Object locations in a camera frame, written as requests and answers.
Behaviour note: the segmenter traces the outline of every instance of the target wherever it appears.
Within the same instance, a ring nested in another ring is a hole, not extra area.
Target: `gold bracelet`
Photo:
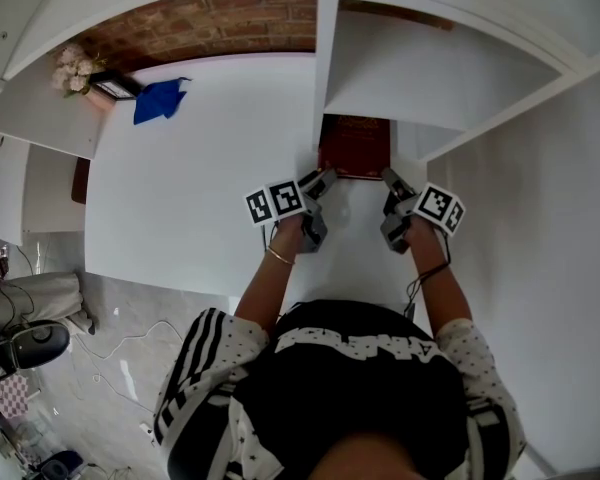
[[[276,258],[278,258],[282,263],[286,263],[287,265],[295,265],[295,263],[293,261],[289,261],[287,259],[284,259],[282,256],[280,256],[276,251],[274,251],[271,246],[267,247],[267,251],[269,251],[271,254],[273,254]]]

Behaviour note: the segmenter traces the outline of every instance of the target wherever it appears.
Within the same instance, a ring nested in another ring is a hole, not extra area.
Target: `red book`
[[[391,166],[390,135],[388,119],[325,114],[318,164],[342,178],[381,180]]]

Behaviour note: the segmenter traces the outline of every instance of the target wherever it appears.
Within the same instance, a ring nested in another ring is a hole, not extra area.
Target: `striped sleeve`
[[[440,329],[436,341],[462,375],[471,479],[506,478],[526,443],[516,404],[486,340],[471,320],[458,319]]]
[[[231,393],[246,377],[245,365],[267,343],[267,334],[256,323],[213,308],[193,322],[155,411],[154,436],[172,479],[182,476],[174,468],[183,464],[189,478],[207,478],[223,450]],[[188,444],[181,450],[183,441]]]

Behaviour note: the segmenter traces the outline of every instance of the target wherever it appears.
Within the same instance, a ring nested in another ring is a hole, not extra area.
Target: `blue paper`
[[[180,100],[187,94],[180,91],[180,82],[189,78],[176,78],[147,85],[136,99],[133,124],[144,123],[159,116],[169,119],[178,110]]]

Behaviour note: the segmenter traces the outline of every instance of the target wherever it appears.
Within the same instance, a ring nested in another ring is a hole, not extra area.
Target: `white tabletop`
[[[242,196],[316,167],[314,69],[312,55],[267,54],[137,73],[144,84],[193,81],[171,119],[133,126],[135,103],[121,102],[105,122],[89,178],[87,271],[240,296],[263,255]],[[410,183],[424,183],[422,167],[392,165]],[[381,182],[336,182],[321,199],[329,235],[317,254],[298,258],[289,301],[405,300],[415,271],[409,255],[389,251],[380,234],[386,195]]]

